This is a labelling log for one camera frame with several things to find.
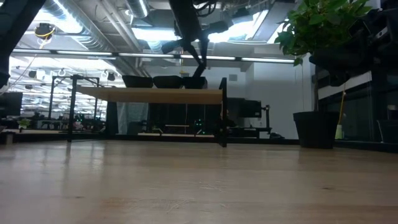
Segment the wooden floor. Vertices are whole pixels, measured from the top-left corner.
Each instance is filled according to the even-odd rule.
[[[2,146],[0,223],[398,223],[398,155],[135,141]]]

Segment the potted plant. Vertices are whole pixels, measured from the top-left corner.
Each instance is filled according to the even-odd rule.
[[[27,129],[27,127],[30,125],[30,120],[24,118],[18,121],[18,124],[19,124],[19,130],[22,131],[22,129]]]
[[[347,43],[351,36],[349,28],[358,17],[365,15],[371,7],[368,0],[303,0],[296,11],[280,22],[275,43],[285,55],[294,55],[294,66],[303,64],[306,54],[337,47]],[[318,111],[318,73],[314,80],[314,111],[294,114],[300,145],[302,147],[332,148],[339,114]]]

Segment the monitor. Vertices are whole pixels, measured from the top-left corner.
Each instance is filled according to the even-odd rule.
[[[20,116],[23,93],[3,93],[0,96],[0,115]]]
[[[261,118],[261,101],[243,100],[239,107],[241,118]]]

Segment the black planter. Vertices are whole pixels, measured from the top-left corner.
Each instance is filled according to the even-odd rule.
[[[157,88],[181,88],[182,78],[176,75],[154,77],[154,84]]]
[[[152,88],[154,86],[153,79],[149,77],[123,75],[122,79],[128,88]]]
[[[184,77],[183,84],[186,89],[207,89],[206,77]]]
[[[332,149],[339,118],[337,112],[300,112],[293,114],[302,147]]]

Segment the white wall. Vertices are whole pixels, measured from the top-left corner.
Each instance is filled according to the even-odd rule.
[[[156,77],[159,75],[180,75],[181,68],[180,67],[146,67],[146,70],[152,75],[152,77]],[[193,75],[196,67],[183,67],[184,72],[188,72],[190,75]],[[203,77],[206,77],[208,82],[209,89],[218,89],[220,87],[221,79],[223,77],[228,78],[230,74],[238,75],[238,80],[236,82],[228,81],[228,97],[234,98],[244,98],[245,93],[245,85],[246,85],[246,73],[241,72],[240,68],[220,68],[213,67],[210,69],[206,69],[203,72]]]
[[[303,67],[289,64],[254,63],[246,75],[246,98],[270,105],[270,126],[273,132],[287,139],[298,139],[293,113],[311,111],[313,94],[310,63]],[[266,117],[247,119],[245,125],[265,126]],[[268,138],[262,133],[261,138]]]

